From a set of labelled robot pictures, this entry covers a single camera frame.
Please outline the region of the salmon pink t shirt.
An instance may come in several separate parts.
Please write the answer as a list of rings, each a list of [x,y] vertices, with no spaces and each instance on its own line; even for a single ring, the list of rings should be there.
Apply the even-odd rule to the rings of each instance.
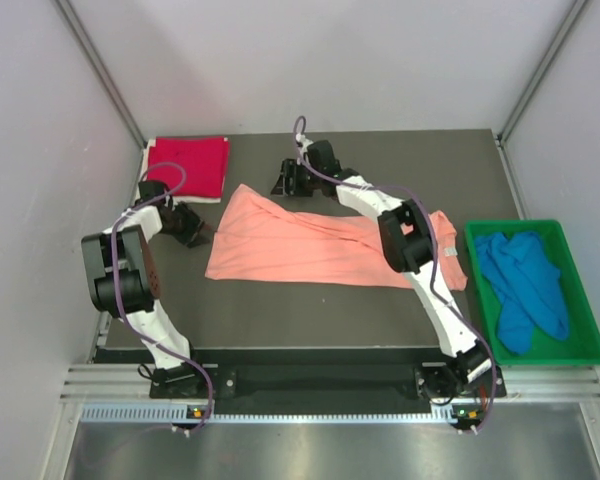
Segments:
[[[386,262],[375,221],[287,211],[240,185],[214,235],[211,280],[409,289]]]

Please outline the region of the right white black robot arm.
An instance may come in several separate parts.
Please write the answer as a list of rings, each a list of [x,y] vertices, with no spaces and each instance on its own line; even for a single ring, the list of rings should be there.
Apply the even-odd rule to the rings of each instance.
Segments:
[[[385,261],[411,284],[433,325],[441,352],[450,358],[446,372],[449,388],[467,396],[484,378],[494,378],[495,361],[488,344],[464,319],[439,272],[436,235],[418,201],[393,197],[350,169],[329,177],[306,162],[282,161],[272,195],[310,197],[315,191],[376,222]]]

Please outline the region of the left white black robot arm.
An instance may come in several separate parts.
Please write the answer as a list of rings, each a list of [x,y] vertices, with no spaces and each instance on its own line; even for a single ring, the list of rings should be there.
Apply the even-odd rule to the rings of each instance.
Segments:
[[[91,302],[120,320],[151,353],[152,381],[172,382],[185,396],[206,387],[207,374],[196,366],[191,343],[173,325],[161,304],[161,285],[149,241],[163,234],[187,248],[205,244],[205,222],[185,204],[125,210],[111,228],[81,240]]]

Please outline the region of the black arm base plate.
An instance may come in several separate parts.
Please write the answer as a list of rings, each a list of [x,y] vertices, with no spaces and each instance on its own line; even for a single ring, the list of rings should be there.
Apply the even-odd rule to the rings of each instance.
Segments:
[[[371,394],[397,402],[502,398],[502,372],[481,351],[458,359],[430,347],[201,349],[197,366],[138,367],[153,398],[213,398],[266,411]]]

